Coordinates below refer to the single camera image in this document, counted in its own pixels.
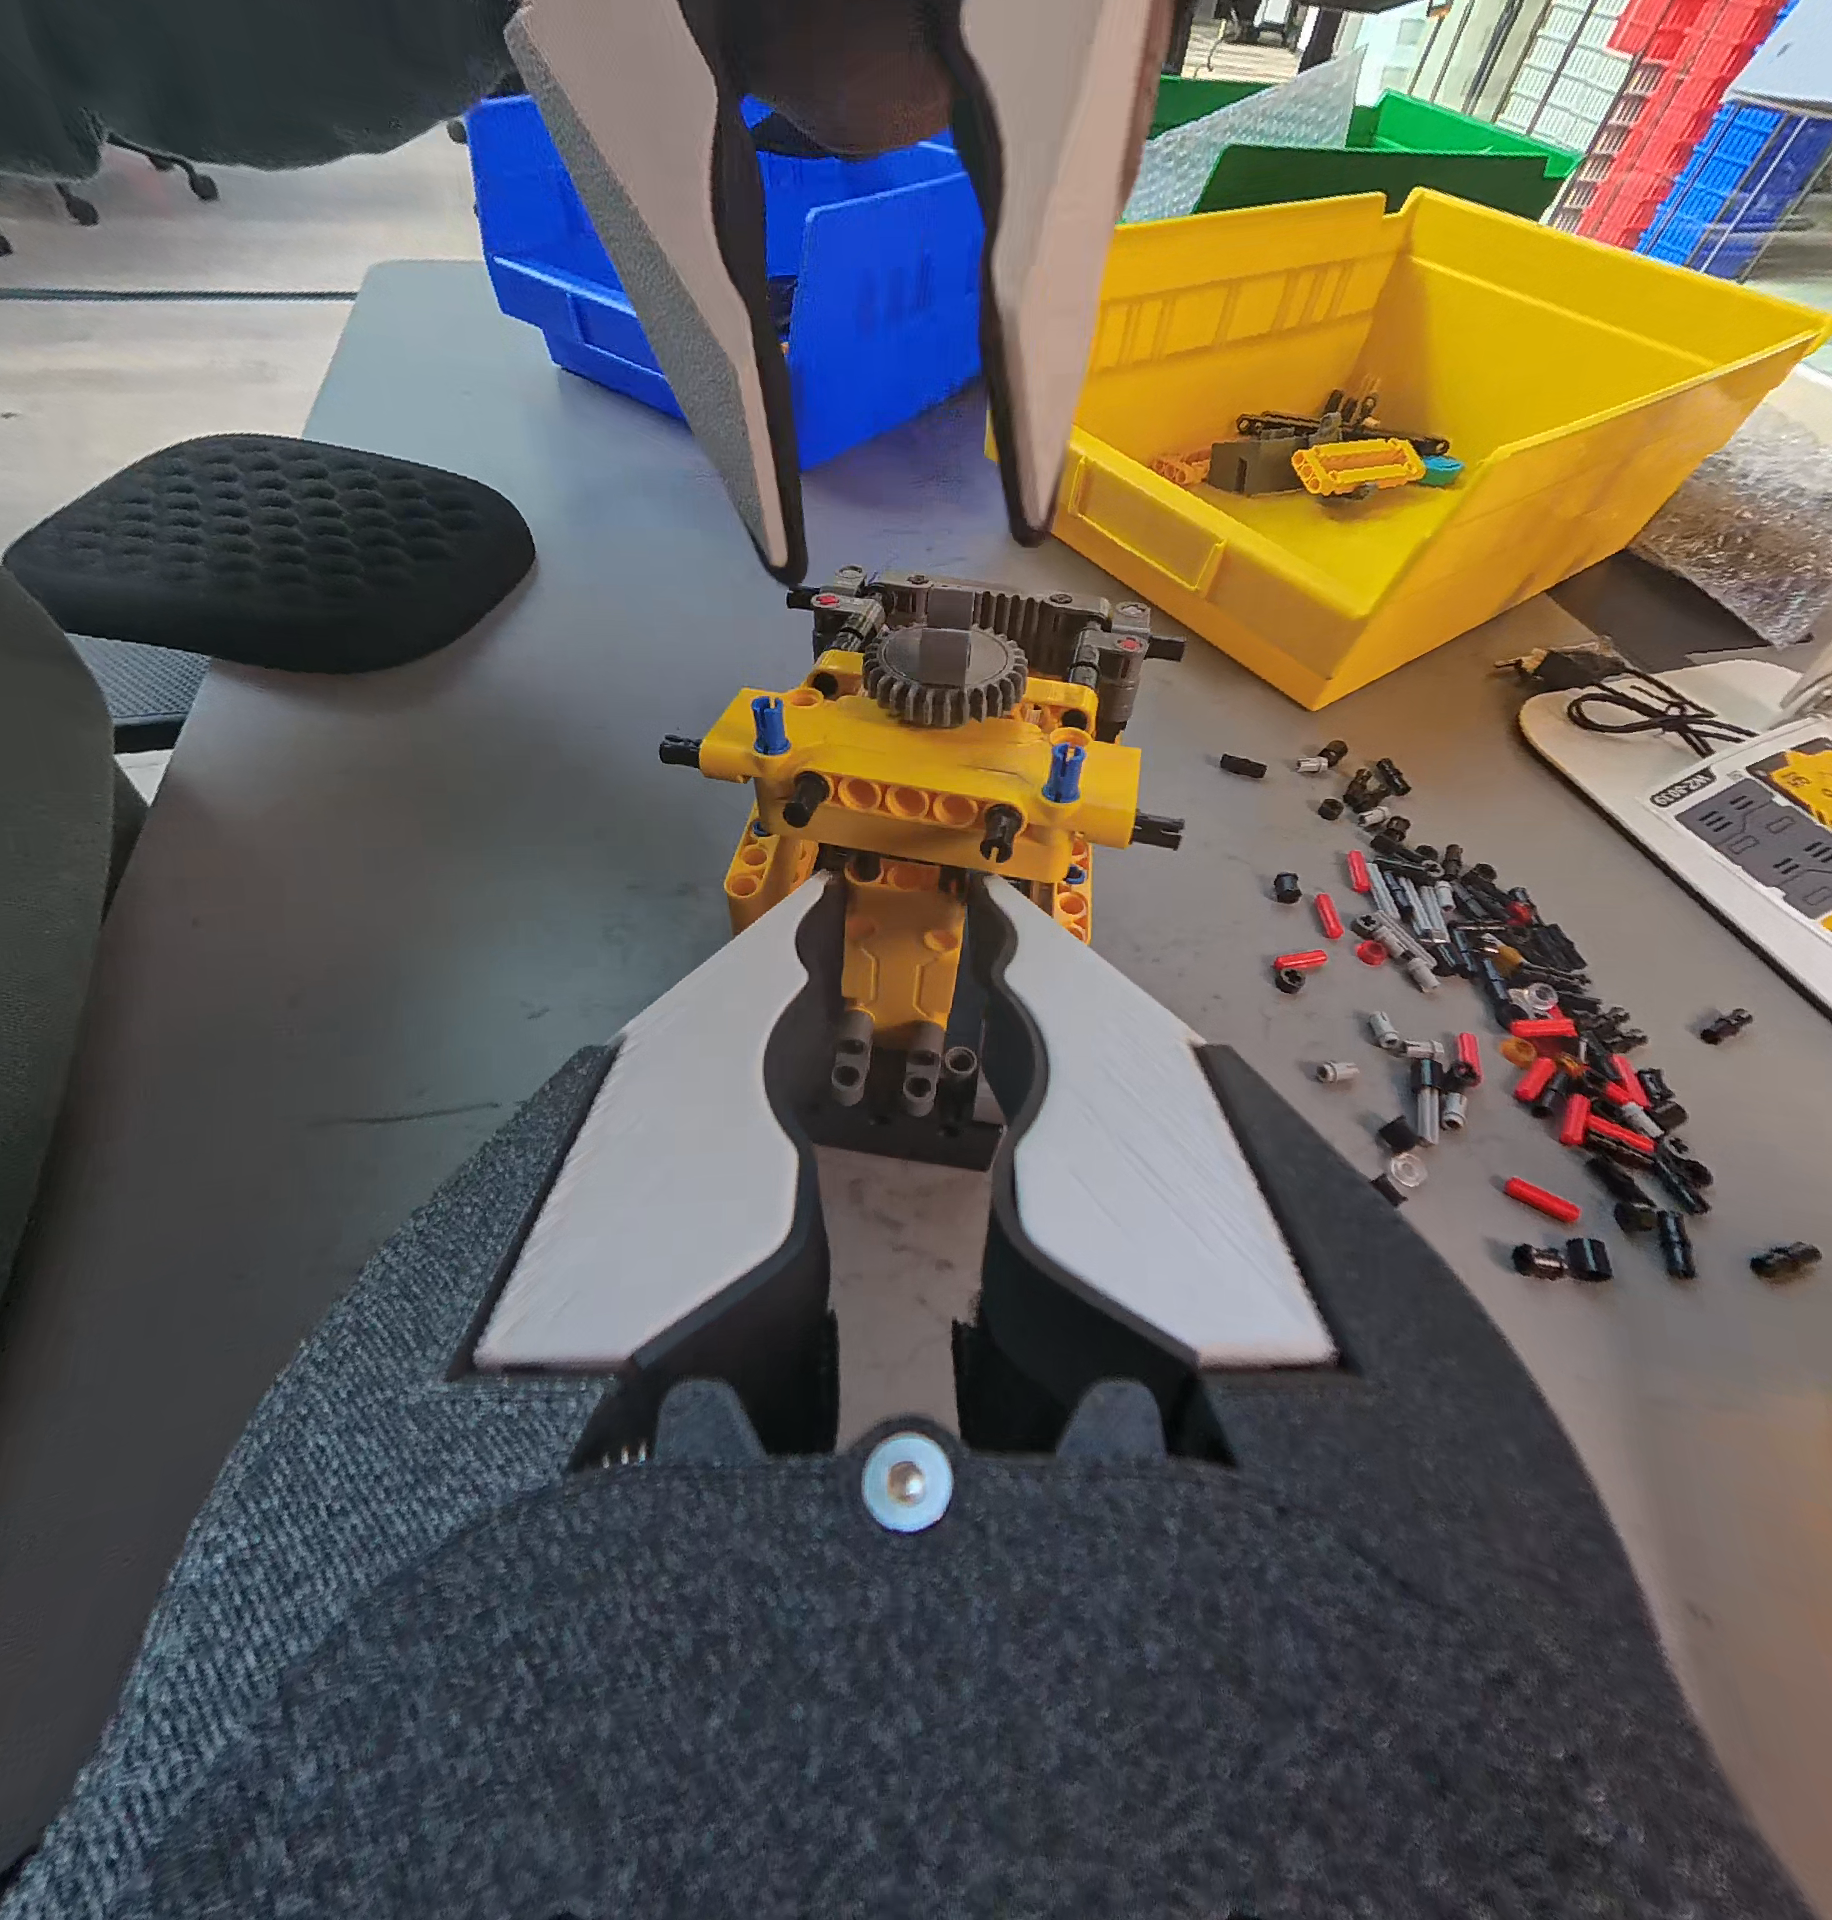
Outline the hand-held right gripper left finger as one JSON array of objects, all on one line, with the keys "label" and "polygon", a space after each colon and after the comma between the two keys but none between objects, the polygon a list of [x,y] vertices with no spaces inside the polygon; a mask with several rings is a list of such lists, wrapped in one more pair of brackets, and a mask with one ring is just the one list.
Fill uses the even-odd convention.
[{"label": "hand-held right gripper left finger", "polygon": [[798,938],[827,906],[814,877],[612,1036],[474,1340],[482,1376],[649,1368],[783,1287],[818,1311],[827,1221],[772,1043],[814,991]]}]

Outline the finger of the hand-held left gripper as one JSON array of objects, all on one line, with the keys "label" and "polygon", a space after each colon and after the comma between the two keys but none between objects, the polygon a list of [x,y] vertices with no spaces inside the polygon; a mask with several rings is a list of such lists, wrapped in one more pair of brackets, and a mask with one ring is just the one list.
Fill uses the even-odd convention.
[{"label": "finger of the hand-held left gripper", "polygon": [[716,0],[527,0],[509,51],[762,567],[810,576],[767,184]]},{"label": "finger of the hand-held left gripper", "polygon": [[1101,274],[1169,53],[1163,0],[945,0],[950,143],[981,205],[978,347],[1011,540],[1052,528]]}]

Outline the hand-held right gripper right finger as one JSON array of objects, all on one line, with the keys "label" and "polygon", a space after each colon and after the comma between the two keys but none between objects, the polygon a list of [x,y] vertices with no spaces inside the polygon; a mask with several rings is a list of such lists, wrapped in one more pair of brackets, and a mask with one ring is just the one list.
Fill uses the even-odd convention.
[{"label": "hand-held right gripper right finger", "polygon": [[1327,1368],[1207,1041],[1017,885],[981,885],[987,1049],[1018,1255],[1194,1376]]}]

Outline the yellow black lego model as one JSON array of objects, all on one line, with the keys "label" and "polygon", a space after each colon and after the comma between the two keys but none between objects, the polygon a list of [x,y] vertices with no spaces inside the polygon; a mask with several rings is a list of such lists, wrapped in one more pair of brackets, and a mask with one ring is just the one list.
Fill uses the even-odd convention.
[{"label": "yellow black lego model", "polygon": [[1017,853],[1004,877],[841,849],[753,808],[730,938],[619,1033],[586,1144],[684,1144],[777,1225],[818,1208],[818,1144],[994,1172],[997,944],[1029,911],[1091,938],[1091,839],[1026,821]]}]

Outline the yellow lego gear subassembly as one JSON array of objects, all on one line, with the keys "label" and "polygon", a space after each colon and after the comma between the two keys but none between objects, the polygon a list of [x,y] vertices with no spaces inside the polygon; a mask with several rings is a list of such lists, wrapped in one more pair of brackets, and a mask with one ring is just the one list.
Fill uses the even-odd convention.
[{"label": "yellow lego gear subassembly", "polygon": [[1181,849],[1120,741],[1142,668],[1188,651],[1146,603],[841,567],[789,608],[810,677],[660,741],[665,764],[751,785],[767,839],[1050,887],[1083,847]]}]

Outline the black lego links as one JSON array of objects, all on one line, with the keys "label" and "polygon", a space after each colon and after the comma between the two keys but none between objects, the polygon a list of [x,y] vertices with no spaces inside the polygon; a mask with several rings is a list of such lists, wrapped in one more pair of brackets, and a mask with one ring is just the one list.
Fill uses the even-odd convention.
[{"label": "black lego links", "polygon": [[1362,391],[1334,388],[1327,402],[1314,414],[1280,414],[1280,411],[1254,411],[1230,421],[1230,436],[1292,436],[1299,443],[1376,443],[1376,441],[1395,441],[1408,443],[1426,462],[1453,456],[1449,436],[1429,433],[1408,433],[1393,427],[1382,417],[1382,391],[1370,386]]}]

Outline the pile of small lego pins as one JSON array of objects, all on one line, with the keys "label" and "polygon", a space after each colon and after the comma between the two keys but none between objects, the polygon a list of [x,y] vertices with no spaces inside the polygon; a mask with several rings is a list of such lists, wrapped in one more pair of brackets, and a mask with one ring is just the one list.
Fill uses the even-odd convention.
[{"label": "pile of small lego pins", "polygon": [[1832,1027],[1527,754],[1207,758],[1246,1051],[1469,1262],[1832,1282]]}]

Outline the lego sticker sheet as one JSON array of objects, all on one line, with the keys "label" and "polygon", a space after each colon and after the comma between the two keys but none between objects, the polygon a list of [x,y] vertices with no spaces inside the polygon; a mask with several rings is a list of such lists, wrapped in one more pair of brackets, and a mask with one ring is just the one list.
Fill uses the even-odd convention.
[{"label": "lego sticker sheet", "polygon": [[1832,718],[1733,741],[1644,808],[1765,902],[1777,944],[1832,958]]}]

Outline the bubble wrap sheet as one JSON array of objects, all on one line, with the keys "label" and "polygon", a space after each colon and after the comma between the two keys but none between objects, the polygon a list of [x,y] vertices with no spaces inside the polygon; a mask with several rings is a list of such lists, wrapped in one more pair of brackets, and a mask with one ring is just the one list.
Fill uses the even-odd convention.
[{"label": "bubble wrap sheet", "polygon": [[1781,411],[1750,414],[1627,551],[1765,646],[1832,640],[1832,443]]},{"label": "bubble wrap sheet", "polygon": [[1334,156],[1350,143],[1362,51],[1267,86],[1142,143],[1120,221],[1181,221],[1201,205],[1223,156]]}]

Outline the blue plastic bin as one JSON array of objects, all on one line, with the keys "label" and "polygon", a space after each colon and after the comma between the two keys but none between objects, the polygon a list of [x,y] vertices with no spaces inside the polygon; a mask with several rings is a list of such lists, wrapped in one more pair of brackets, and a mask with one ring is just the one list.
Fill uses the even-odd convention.
[{"label": "blue plastic bin", "polygon": [[[746,122],[798,465],[818,468],[978,376],[981,205],[950,141],[839,159],[810,156],[759,103]],[[541,111],[500,96],[463,128],[496,306],[532,324],[563,373],[683,417]]]}]

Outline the green plastic bin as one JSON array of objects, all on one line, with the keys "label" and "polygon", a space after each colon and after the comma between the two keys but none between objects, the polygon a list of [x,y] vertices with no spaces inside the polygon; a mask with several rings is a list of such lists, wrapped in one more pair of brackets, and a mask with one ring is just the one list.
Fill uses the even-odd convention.
[{"label": "green plastic bin", "polygon": [[1194,213],[1381,195],[1395,213],[1415,189],[1438,189],[1542,221],[1581,156],[1520,131],[1382,94],[1354,104],[1334,149],[1230,143],[1218,151]]}]

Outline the large yellow open bin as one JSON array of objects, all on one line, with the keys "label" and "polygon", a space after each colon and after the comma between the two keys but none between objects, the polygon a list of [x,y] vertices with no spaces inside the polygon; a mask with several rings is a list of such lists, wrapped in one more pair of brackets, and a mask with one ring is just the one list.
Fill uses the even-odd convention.
[{"label": "large yellow open bin", "polygon": [[[1415,189],[1120,222],[1052,535],[1321,712],[1626,551],[1832,337],[1750,284]],[[1376,391],[1457,484],[1177,484],[1249,411]]]}]

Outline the stack of coloured bins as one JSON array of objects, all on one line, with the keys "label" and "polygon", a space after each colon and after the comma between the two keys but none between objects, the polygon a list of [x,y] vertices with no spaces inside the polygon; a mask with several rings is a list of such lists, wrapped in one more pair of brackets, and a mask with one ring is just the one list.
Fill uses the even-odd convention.
[{"label": "stack of coloured bins", "polygon": [[1607,33],[1626,82],[1544,222],[1744,284],[1832,169],[1832,116],[1729,96],[1788,11],[1788,0],[1626,3]]}]

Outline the white book stand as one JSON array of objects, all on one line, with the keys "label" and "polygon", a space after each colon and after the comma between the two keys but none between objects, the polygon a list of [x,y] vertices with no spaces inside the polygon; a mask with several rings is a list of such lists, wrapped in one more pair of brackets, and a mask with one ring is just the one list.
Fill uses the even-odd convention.
[{"label": "white book stand", "polygon": [[1520,734],[1571,791],[1832,1017],[1832,958],[1804,958],[1777,944],[1765,902],[1722,880],[1699,847],[1644,808],[1653,785],[1699,769],[1726,743],[1819,718],[1832,718],[1832,640],[1804,662],[1717,654],[1535,692],[1520,708]]}]

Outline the yellow lego frame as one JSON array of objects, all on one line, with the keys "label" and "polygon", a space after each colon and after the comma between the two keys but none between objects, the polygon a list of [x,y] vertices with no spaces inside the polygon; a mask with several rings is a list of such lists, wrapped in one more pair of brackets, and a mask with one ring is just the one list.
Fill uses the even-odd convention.
[{"label": "yellow lego frame", "polygon": [[1362,497],[1416,484],[1429,465],[1408,441],[1334,441],[1294,447],[1292,474],[1314,497]]}]

